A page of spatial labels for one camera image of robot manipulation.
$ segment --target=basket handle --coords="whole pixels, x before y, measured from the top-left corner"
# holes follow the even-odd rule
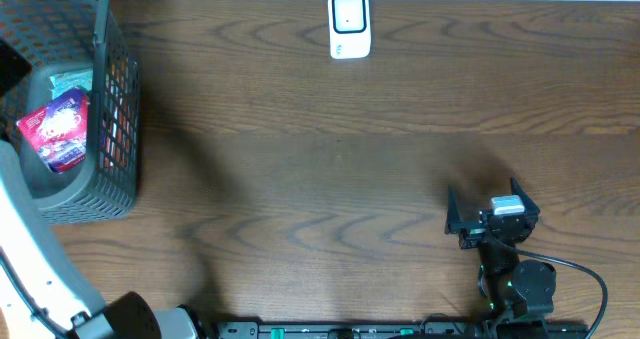
[[[109,0],[99,0],[96,12],[96,27],[93,31],[93,45],[105,42],[107,35],[107,18],[109,16]]]

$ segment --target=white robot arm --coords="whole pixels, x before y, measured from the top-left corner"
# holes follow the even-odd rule
[[[1,139],[0,213],[0,308],[11,338],[206,337],[187,310],[153,313],[135,293],[107,306],[39,216],[18,155]]]

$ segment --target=table surface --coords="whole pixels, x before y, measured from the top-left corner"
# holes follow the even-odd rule
[[[421,320],[488,310],[443,233],[515,176],[522,248],[609,286],[596,337],[640,330],[640,4],[372,2],[368,58],[328,53],[323,0],[113,0],[143,65],[139,199],[56,227],[110,301],[218,320]],[[553,318],[595,318],[557,268]]]

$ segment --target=perforated basket wall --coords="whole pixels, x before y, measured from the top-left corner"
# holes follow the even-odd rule
[[[28,114],[31,80],[68,63],[93,63],[87,155],[77,177],[56,193],[37,197],[50,223],[77,223],[125,215],[135,202],[139,117],[138,63],[108,8],[100,0],[0,0],[0,46],[11,46],[32,67],[0,98],[0,116],[19,152],[26,142],[15,127]],[[95,41],[102,22],[104,41]],[[0,66],[10,61],[0,56]]]

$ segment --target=wooden table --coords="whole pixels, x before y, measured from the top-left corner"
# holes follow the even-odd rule
[[[324,0],[113,0],[143,64],[126,220],[55,228],[108,301],[215,319],[420,320],[488,309],[446,188],[515,175],[523,248],[609,286],[596,337],[640,330],[639,4],[372,2],[373,48],[329,57]],[[556,267],[556,319],[600,289]]]

